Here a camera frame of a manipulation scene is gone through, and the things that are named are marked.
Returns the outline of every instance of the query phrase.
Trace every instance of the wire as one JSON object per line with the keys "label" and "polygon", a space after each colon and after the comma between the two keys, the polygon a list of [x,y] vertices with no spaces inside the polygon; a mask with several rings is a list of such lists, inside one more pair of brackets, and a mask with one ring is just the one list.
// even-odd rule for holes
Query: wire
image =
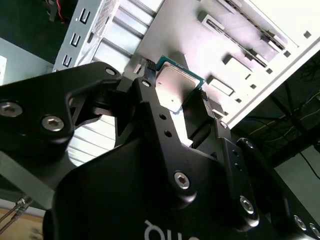
{"label": "wire", "polygon": [[13,215],[13,217],[10,219],[10,221],[8,221],[1,229],[0,229],[0,235],[4,233],[5,230],[7,230],[8,227],[11,226],[11,224],[13,224],[15,221],[17,221],[22,214],[24,214],[24,212],[27,210],[27,208],[29,207],[29,205],[32,203],[32,199],[28,196],[25,196],[24,198],[24,203],[21,205],[16,205],[18,206],[18,210],[16,211],[16,213]]}
{"label": "wire", "polygon": [[314,170],[314,168],[312,167],[310,162],[306,159],[306,157],[301,152],[299,152],[299,154],[301,155],[301,157],[303,157],[303,159],[305,160],[306,164],[308,164],[309,168],[312,170],[312,172],[316,176],[316,178],[320,180],[320,177],[318,176],[318,174],[316,173],[316,171]]}
{"label": "wire", "polygon": [[[286,115],[282,115],[281,117],[279,117],[279,120],[280,120],[280,119],[283,119],[285,116],[286,116]],[[273,124],[273,123],[275,123],[276,121],[273,120],[273,121],[268,122],[268,123],[264,123],[263,121],[257,121],[257,122],[263,123],[264,125],[263,125],[262,127],[259,127],[259,128],[256,129],[256,130],[253,130],[252,132],[249,133],[249,135],[252,135],[252,134],[254,134],[255,132],[257,132],[257,131],[265,128],[265,127],[269,127],[270,124]]]}
{"label": "wire", "polygon": [[0,223],[5,220],[10,214],[12,214],[17,208],[19,208],[20,206],[19,205],[15,205],[10,211],[8,211],[5,215],[3,215],[1,218],[0,218]]}
{"label": "wire", "polygon": [[304,105],[310,103],[311,100],[314,99],[318,94],[320,94],[320,91],[318,91],[318,92],[317,92],[315,95],[313,95],[308,101],[306,101]]}
{"label": "wire", "polygon": [[283,139],[288,133],[290,133],[290,131],[291,131],[294,127],[295,127],[295,126],[292,126],[283,136],[277,137],[277,138],[272,139],[272,140],[265,141],[265,143],[271,143],[271,142],[277,141],[277,140],[279,140],[279,139]]}
{"label": "wire", "polygon": [[[320,111],[320,108],[319,108],[318,110],[316,110],[316,111],[308,114],[308,115],[305,115],[305,116],[304,116],[303,118],[301,118],[299,121],[302,121],[303,119],[305,119],[305,118],[307,118],[307,117],[310,117],[310,116],[318,113],[319,111]],[[292,126],[283,136],[277,137],[277,138],[272,139],[272,140],[265,141],[265,143],[271,143],[271,142],[274,142],[274,141],[277,141],[277,140],[279,140],[279,139],[284,138],[294,127],[295,127],[295,126]]]}
{"label": "wire", "polygon": [[[255,121],[257,122],[260,122],[266,126],[268,126],[266,123],[264,123],[263,121],[260,121],[260,120],[257,120],[255,119]],[[280,134],[285,140],[288,141],[288,143],[290,142],[288,138],[286,138],[285,136],[282,135],[282,133],[280,133],[278,130],[276,129],[273,129],[272,127],[268,126],[269,128],[271,128],[272,130],[274,130],[276,133]],[[316,171],[314,170],[314,168],[312,167],[312,165],[310,164],[310,162],[306,159],[306,157],[301,153],[299,152],[299,154],[303,157],[303,159],[305,160],[305,162],[308,164],[309,168],[312,170],[312,172],[314,173],[314,175],[316,176],[316,178],[318,178],[320,180],[320,177],[318,176],[318,174],[316,173]]]}
{"label": "wire", "polygon": [[65,19],[64,19],[64,17],[61,15],[61,6],[60,6],[60,3],[59,3],[59,0],[56,0],[56,5],[57,5],[57,8],[58,8],[58,15],[59,15],[61,21],[64,23],[64,22],[65,22]]}
{"label": "wire", "polygon": [[[319,94],[320,94],[320,90],[318,90],[317,93],[315,93],[313,96],[311,96],[310,99],[307,100],[307,101],[302,105],[302,108],[303,108],[305,105],[307,105],[308,103],[310,103],[311,100],[314,99],[314,98],[315,98],[317,95],[319,95]],[[286,115],[282,115],[281,117],[279,117],[279,119],[283,119],[285,116],[286,116]],[[257,132],[257,131],[259,131],[259,130],[261,130],[261,129],[264,129],[265,127],[268,127],[270,124],[273,124],[273,123],[275,123],[275,122],[276,122],[276,121],[273,120],[273,121],[271,121],[271,122],[264,123],[263,126],[257,128],[256,130],[253,130],[252,132],[249,133],[249,135],[252,135],[252,134],[254,134],[254,133]]]}

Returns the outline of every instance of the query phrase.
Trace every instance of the screw hole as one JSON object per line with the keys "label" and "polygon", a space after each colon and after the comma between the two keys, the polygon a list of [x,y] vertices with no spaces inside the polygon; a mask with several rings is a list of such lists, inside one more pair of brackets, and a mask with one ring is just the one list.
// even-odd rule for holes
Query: screw hole
{"label": "screw hole", "polygon": [[236,150],[232,150],[232,153],[233,153],[235,156],[239,157],[239,153],[238,153]]}
{"label": "screw hole", "polygon": [[166,120],[166,119],[167,119],[166,116],[163,115],[163,114],[159,114],[159,117],[160,117],[161,119],[163,119],[163,120]]}
{"label": "screw hole", "polygon": [[234,166],[240,171],[242,172],[242,168],[238,163],[235,163]]}
{"label": "screw hole", "polygon": [[169,132],[169,131],[164,131],[164,134],[168,137],[168,138],[171,138],[172,137],[172,134],[171,134],[171,132]]}
{"label": "screw hole", "polygon": [[106,68],[105,71],[110,74],[110,75],[116,75],[115,71],[113,71],[112,69],[110,68]]}
{"label": "screw hole", "polygon": [[142,84],[145,85],[146,87],[150,87],[151,86],[151,84],[146,80],[142,80]]}

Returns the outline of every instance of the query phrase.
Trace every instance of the gray wall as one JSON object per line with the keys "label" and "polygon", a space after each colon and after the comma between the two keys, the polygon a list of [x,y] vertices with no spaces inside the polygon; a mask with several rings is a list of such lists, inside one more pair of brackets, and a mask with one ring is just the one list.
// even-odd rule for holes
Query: gray wall
{"label": "gray wall", "polygon": [[0,38],[0,55],[7,59],[4,84],[51,72],[53,65]]}
{"label": "gray wall", "polygon": [[[320,154],[313,146],[302,152],[320,175]],[[275,169],[312,217],[320,224],[320,180],[306,161],[297,154]]]}

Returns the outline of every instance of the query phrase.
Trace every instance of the bolt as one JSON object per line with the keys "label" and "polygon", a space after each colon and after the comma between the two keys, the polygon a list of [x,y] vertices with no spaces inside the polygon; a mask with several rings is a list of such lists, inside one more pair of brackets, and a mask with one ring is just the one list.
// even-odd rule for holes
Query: bolt
{"label": "bolt", "polygon": [[298,227],[301,228],[303,231],[307,230],[306,225],[297,215],[294,215],[294,221],[298,225]]}
{"label": "bolt", "polygon": [[112,69],[110,68],[106,68],[105,71],[110,74],[110,75],[116,75],[115,71],[113,71]]}
{"label": "bolt", "polygon": [[22,114],[22,108],[14,102],[1,102],[0,115],[4,117],[15,118]]}
{"label": "bolt", "polygon": [[224,129],[226,129],[226,128],[228,127],[228,125],[227,125],[226,123],[224,123],[223,121],[220,121],[220,125],[221,125]]}
{"label": "bolt", "polygon": [[190,187],[189,179],[182,172],[176,172],[174,174],[174,180],[182,189],[188,189]]}
{"label": "bolt", "polygon": [[151,86],[151,84],[146,80],[142,80],[142,84],[145,85],[146,87],[150,87]]}
{"label": "bolt", "polygon": [[64,122],[57,116],[46,116],[41,123],[45,129],[52,132],[61,131],[65,126]]}
{"label": "bolt", "polygon": [[316,228],[313,223],[310,223],[310,228],[312,229],[313,233],[320,239],[320,231]]}
{"label": "bolt", "polygon": [[254,206],[245,196],[240,196],[240,204],[248,214],[254,214]]}
{"label": "bolt", "polygon": [[248,147],[249,147],[249,148],[251,148],[251,149],[253,149],[253,148],[254,148],[254,146],[252,145],[252,143],[251,143],[251,142],[249,142],[248,140],[246,140],[246,141],[245,141],[245,144],[247,144],[247,145],[248,145]]}

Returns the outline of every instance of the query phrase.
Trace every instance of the red wire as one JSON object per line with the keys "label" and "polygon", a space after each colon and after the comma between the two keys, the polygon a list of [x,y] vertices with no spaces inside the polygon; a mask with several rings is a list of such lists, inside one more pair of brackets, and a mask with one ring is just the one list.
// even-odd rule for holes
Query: red wire
{"label": "red wire", "polygon": [[56,5],[58,7],[58,14],[59,14],[59,17],[60,17],[61,21],[65,22],[64,17],[61,15],[61,6],[60,6],[60,3],[59,3],[59,0],[56,0]]}

